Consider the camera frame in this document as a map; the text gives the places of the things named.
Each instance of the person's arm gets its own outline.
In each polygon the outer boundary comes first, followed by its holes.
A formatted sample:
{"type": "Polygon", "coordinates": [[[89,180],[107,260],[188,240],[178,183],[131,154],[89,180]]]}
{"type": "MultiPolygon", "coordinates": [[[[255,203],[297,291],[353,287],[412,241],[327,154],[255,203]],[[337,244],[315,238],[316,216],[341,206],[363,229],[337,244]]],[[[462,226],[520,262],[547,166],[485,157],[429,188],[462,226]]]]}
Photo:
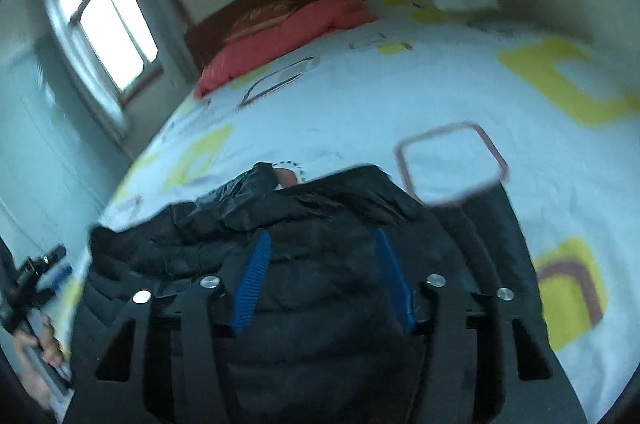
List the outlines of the person's arm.
{"type": "MultiPolygon", "coordinates": [[[[43,328],[44,331],[40,336],[40,346],[44,350],[42,358],[51,366],[58,367],[64,361],[64,357],[60,351],[60,343],[54,336],[51,321],[46,316],[44,317],[43,328]]],[[[18,372],[20,382],[22,383],[25,391],[34,398],[38,404],[40,404],[44,409],[50,409],[51,392],[43,378],[41,378],[33,369],[26,354],[24,353],[25,348],[28,346],[37,345],[37,338],[28,335],[22,330],[18,330],[14,334],[15,355],[20,362],[20,372],[18,372]]]]}

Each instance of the skin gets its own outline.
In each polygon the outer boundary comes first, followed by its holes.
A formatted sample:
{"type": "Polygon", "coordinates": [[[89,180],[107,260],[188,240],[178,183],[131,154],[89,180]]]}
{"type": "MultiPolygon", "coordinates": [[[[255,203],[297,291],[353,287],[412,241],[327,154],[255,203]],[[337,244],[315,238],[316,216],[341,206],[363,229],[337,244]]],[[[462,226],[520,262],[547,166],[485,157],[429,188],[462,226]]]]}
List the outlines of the skin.
{"type": "Polygon", "coordinates": [[[15,355],[20,362],[20,372],[18,378],[24,387],[25,391],[34,398],[38,404],[43,408],[50,408],[51,392],[45,384],[44,380],[36,373],[33,367],[27,360],[27,356],[24,353],[28,346],[38,346],[38,343],[44,350],[42,358],[48,362],[51,366],[61,366],[64,357],[60,351],[60,343],[55,338],[53,327],[51,326],[51,320],[43,316],[44,330],[40,336],[40,340],[30,336],[22,330],[17,330],[14,334],[14,350],[15,355]]]}

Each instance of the mattress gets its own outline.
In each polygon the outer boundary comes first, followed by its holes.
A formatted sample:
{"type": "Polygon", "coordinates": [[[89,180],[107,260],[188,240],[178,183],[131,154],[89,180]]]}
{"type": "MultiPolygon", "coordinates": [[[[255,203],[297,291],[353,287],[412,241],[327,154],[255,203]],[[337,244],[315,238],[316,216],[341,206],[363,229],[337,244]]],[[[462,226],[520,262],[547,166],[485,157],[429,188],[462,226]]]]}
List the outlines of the mattress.
{"type": "MultiPolygon", "coordinates": [[[[530,25],[427,0],[367,6],[379,20],[188,97],[103,224],[130,227],[260,161],[307,181],[372,163],[426,204],[501,180],[538,273],[551,345],[596,423],[640,362],[637,74],[530,25]]],[[[75,264],[62,299],[62,336],[87,264],[75,264]]]]}

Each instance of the silver bolt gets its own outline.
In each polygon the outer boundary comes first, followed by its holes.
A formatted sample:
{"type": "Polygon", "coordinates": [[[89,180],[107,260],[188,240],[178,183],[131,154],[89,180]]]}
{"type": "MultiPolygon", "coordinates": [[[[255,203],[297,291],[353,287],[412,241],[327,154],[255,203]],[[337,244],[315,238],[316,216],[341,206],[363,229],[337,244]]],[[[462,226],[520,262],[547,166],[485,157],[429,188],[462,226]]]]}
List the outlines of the silver bolt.
{"type": "Polygon", "coordinates": [[[447,284],[447,280],[440,274],[429,274],[427,283],[432,287],[444,287],[447,284]]]}
{"type": "Polygon", "coordinates": [[[205,276],[200,280],[200,286],[205,289],[215,289],[220,285],[220,278],[218,276],[205,276]]]}
{"type": "Polygon", "coordinates": [[[499,288],[496,294],[498,298],[504,301],[511,301],[513,298],[515,298],[515,295],[513,294],[513,290],[507,289],[506,287],[499,288]]]}
{"type": "Polygon", "coordinates": [[[138,305],[144,305],[151,299],[151,292],[148,290],[140,290],[133,295],[133,302],[138,305]]]}

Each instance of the window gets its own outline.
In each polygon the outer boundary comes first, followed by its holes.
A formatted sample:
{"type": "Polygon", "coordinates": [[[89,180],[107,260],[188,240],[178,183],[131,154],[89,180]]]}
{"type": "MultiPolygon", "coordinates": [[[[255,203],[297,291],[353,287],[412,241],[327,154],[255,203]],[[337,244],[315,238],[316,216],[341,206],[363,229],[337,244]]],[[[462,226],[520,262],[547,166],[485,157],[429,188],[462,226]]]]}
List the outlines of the window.
{"type": "Polygon", "coordinates": [[[59,0],[69,28],[84,34],[119,92],[153,66],[158,48],[136,0],[59,0]]]}

